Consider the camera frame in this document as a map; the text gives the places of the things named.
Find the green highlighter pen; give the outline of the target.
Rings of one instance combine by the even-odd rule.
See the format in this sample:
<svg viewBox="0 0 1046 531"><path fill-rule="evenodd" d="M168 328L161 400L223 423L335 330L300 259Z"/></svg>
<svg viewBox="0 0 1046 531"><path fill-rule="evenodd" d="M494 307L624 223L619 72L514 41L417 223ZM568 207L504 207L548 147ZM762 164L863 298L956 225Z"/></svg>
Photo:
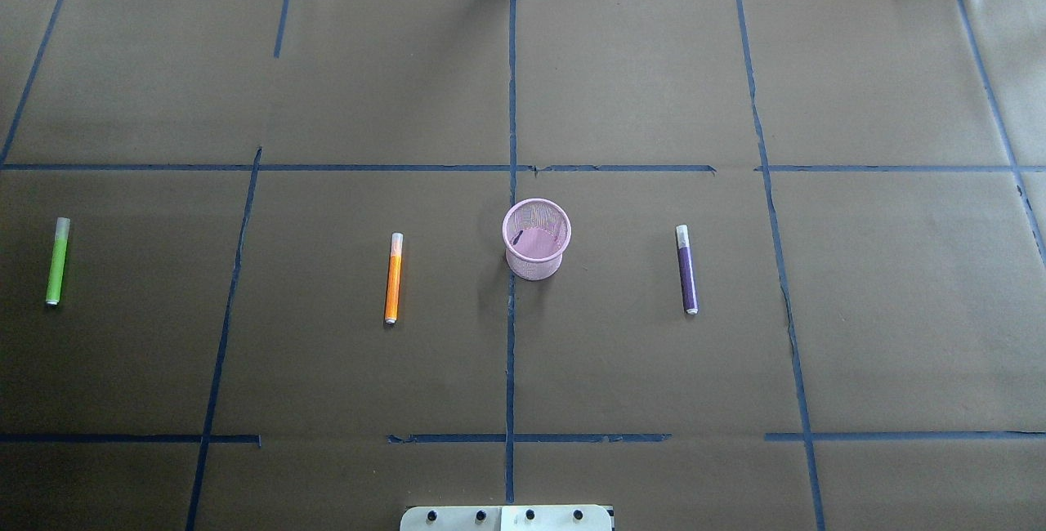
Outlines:
<svg viewBox="0 0 1046 531"><path fill-rule="evenodd" d="M67 217L56 218L55 240L50 256L50 267L47 279L45 305L56 307L62 299L62 286L66 267L71 221Z"/></svg>

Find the pink mesh pen holder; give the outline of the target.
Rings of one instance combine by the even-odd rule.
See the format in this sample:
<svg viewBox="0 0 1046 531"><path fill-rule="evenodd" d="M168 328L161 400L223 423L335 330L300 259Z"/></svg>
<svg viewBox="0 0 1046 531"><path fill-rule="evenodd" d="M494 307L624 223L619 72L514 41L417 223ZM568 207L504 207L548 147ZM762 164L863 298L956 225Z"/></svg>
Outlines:
<svg viewBox="0 0 1046 531"><path fill-rule="evenodd" d="M524 199L507 211L501 234L511 273L523 280L541 281L558 272L572 226L564 208L552 200Z"/></svg>

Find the orange highlighter pen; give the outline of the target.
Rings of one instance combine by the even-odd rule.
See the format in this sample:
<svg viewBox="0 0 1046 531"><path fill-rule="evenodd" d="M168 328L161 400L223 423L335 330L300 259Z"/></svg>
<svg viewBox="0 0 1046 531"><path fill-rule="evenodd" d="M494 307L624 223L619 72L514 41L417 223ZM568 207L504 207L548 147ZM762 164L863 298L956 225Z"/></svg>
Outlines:
<svg viewBox="0 0 1046 531"><path fill-rule="evenodd" d="M387 267L387 286L384 304L384 324L396 325L400 307L400 282L402 282L404 235L400 232L390 236L390 249Z"/></svg>

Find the purple highlighter pen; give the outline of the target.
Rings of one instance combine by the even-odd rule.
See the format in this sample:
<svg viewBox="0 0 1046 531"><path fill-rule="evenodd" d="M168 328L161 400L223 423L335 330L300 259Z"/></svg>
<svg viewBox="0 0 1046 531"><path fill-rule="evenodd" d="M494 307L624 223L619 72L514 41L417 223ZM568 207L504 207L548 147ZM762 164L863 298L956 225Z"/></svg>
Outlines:
<svg viewBox="0 0 1046 531"><path fill-rule="evenodd" d="M696 291L693 256L691 251L690 229L687 225L677 225L677 270L682 292L682 308L685 314L697 315L700 311L698 292Z"/></svg>

